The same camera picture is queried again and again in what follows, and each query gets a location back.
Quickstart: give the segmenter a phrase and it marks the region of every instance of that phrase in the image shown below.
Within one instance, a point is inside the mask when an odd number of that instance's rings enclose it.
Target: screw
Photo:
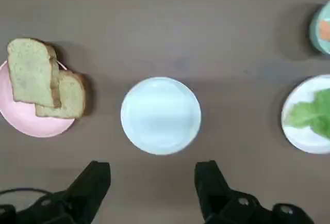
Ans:
[[[248,206],[248,204],[249,204],[249,201],[246,198],[240,198],[240,199],[238,199],[238,201],[242,205]]]
[[[46,205],[50,204],[50,202],[51,202],[50,199],[46,199],[46,200],[41,202],[41,205],[46,206]]]
[[[293,211],[289,206],[283,205],[283,206],[280,207],[280,209],[286,214],[289,214],[289,215],[293,214]]]

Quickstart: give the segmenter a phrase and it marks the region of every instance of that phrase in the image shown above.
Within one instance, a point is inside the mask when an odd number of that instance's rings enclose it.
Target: orange object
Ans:
[[[330,41],[330,23],[325,20],[320,22],[320,38],[325,41]]]

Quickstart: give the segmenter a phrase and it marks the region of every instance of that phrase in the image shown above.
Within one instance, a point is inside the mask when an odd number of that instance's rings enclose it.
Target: bread slice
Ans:
[[[59,68],[54,49],[32,38],[17,38],[8,46],[14,101],[60,107]]]
[[[36,116],[57,117],[65,119],[83,116],[86,104],[86,91],[83,78],[70,71],[60,71],[60,108],[49,108],[36,105]]]

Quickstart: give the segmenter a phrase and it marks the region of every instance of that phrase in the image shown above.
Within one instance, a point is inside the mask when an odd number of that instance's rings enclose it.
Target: table surface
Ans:
[[[53,43],[61,61],[88,75],[93,108],[66,133],[37,139],[0,119],[0,188],[65,189],[92,159],[112,166],[95,223],[202,223],[196,162],[214,159],[229,185],[265,207],[291,202],[328,223],[329,155],[291,146],[279,126],[288,92],[329,73],[306,38],[328,0],[0,0],[0,53],[21,36]],[[202,128],[171,156],[126,138],[120,106],[150,76],[182,81],[202,108]],[[2,198],[22,206],[34,195]]]

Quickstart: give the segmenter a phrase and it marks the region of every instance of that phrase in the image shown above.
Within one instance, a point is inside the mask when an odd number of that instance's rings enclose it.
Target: lettuce leaf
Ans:
[[[298,129],[310,126],[316,134],[330,139],[330,89],[316,92],[312,103],[295,104],[284,124]]]

